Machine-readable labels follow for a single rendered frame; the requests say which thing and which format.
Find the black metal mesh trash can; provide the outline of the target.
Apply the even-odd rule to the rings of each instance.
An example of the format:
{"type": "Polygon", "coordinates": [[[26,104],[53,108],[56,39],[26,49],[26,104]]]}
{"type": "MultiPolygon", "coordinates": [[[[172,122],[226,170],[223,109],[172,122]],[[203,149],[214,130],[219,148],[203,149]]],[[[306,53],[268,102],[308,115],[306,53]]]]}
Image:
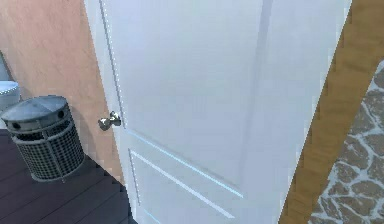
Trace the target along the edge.
{"type": "Polygon", "coordinates": [[[85,160],[65,97],[47,95],[23,100],[0,114],[31,176],[38,182],[65,178],[85,160]]]}

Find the white panelled room door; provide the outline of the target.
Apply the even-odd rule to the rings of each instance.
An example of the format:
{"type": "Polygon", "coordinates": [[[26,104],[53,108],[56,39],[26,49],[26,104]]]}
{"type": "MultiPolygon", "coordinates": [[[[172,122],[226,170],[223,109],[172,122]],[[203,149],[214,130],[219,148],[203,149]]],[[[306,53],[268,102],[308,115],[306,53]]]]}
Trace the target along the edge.
{"type": "Polygon", "coordinates": [[[277,224],[352,0],[83,0],[137,224],[277,224]]]}

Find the silver round door knob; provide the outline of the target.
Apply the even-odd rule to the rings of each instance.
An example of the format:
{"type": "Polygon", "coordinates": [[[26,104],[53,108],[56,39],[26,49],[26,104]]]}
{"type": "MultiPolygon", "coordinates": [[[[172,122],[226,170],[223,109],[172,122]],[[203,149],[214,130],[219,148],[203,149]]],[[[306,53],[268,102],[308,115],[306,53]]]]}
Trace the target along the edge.
{"type": "Polygon", "coordinates": [[[121,119],[117,112],[112,111],[108,118],[100,118],[98,125],[102,131],[107,131],[111,126],[120,126],[121,119]]]}

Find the white toilet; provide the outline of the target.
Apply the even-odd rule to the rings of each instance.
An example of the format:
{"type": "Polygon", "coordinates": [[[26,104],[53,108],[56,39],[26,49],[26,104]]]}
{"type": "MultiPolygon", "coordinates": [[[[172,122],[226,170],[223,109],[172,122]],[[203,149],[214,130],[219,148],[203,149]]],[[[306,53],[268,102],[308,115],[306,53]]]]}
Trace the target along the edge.
{"type": "Polygon", "coordinates": [[[6,125],[1,119],[1,114],[10,106],[20,101],[20,87],[11,79],[11,72],[4,54],[0,51],[0,130],[6,125]]]}

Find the brown wooden door frame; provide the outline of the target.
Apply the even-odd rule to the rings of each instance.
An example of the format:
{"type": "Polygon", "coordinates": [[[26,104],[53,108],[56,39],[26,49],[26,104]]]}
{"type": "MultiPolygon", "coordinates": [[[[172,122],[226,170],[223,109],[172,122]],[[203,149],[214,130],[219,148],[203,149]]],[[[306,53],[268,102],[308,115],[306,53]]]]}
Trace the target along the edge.
{"type": "Polygon", "coordinates": [[[384,0],[352,0],[277,224],[307,224],[383,59],[384,0]]]}

